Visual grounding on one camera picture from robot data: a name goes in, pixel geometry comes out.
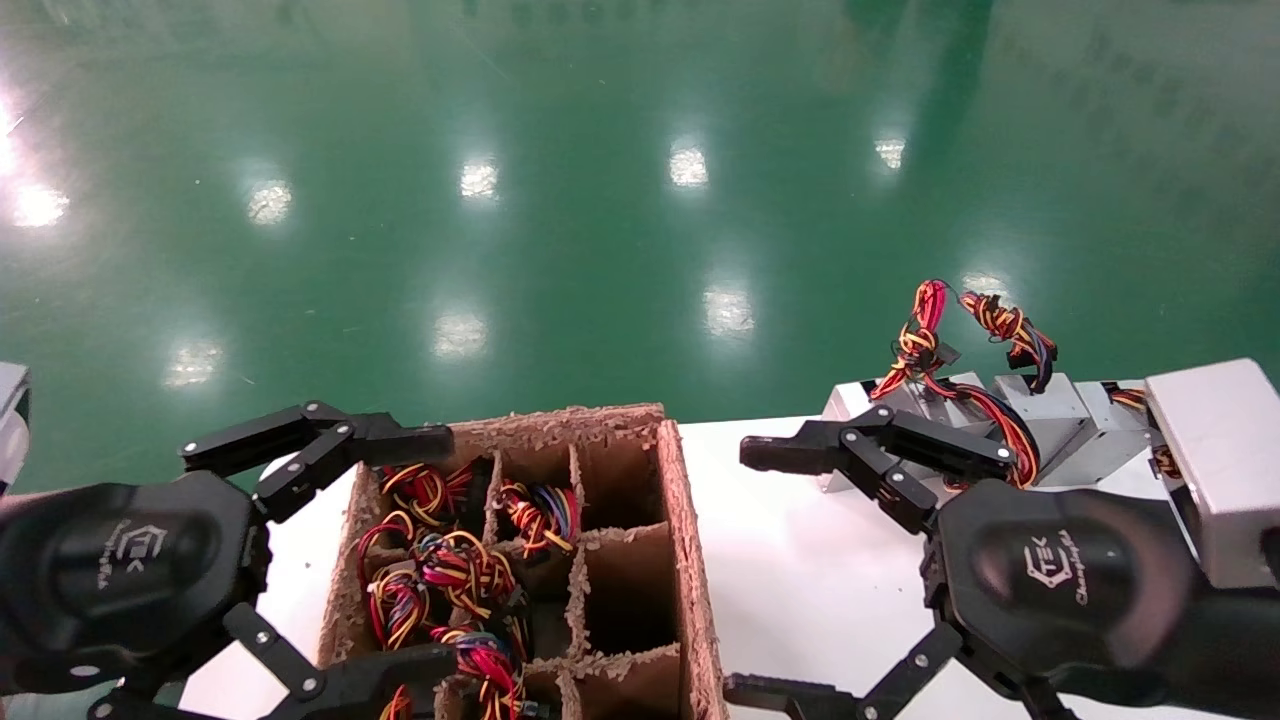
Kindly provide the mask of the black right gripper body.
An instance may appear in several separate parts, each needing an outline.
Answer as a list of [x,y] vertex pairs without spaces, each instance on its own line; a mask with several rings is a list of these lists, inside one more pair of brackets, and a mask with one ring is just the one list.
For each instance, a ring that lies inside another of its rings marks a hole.
[[1162,501],[983,480],[934,515],[925,603],[1012,698],[1043,682],[1106,705],[1279,711],[1272,588],[1210,584]]

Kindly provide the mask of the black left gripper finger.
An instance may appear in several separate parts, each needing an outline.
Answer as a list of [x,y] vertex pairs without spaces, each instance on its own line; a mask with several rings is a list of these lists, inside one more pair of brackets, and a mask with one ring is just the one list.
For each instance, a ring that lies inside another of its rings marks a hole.
[[96,603],[88,615],[88,652],[122,683],[97,701],[88,716],[196,719],[196,712],[156,703],[157,688],[233,643],[247,650],[285,689],[266,712],[268,719],[374,719],[402,687],[433,684],[457,669],[456,652],[445,644],[317,667],[246,601],[113,601]]
[[260,515],[284,523],[353,465],[439,462],[453,452],[448,425],[403,427],[389,413],[351,414],[311,401],[189,441],[180,457],[188,471],[232,477],[291,455],[253,491]]

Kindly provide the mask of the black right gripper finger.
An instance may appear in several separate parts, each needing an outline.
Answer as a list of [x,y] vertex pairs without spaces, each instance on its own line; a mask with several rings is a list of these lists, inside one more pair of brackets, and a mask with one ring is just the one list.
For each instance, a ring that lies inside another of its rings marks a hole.
[[906,533],[933,536],[938,497],[906,462],[977,482],[1006,478],[1015,455],[986,437],[876,405],[845,421],[806,420],[790,437],[746,436],[740,462],[754,471],[831,474],[840,489],[859,489]]
[[896,719],[952,659],[969,657],[991,676],[1012,662],[1015,696],[1032,719],[1074,719],[1046,676],[1025,673],[1014,659],[1005,629],[940,625],[888,670],[864,696],[836,685],[733,673],[724,679],[724,701],[749,708],[782,712],[790,719]]

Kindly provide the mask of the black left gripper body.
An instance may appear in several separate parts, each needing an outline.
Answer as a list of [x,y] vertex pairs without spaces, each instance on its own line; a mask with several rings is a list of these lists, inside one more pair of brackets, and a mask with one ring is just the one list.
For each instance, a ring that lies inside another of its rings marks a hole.
[[3,693],[61,694],[204,666],[270,552],[251,497],[193,471],[6,497],[1,560]]

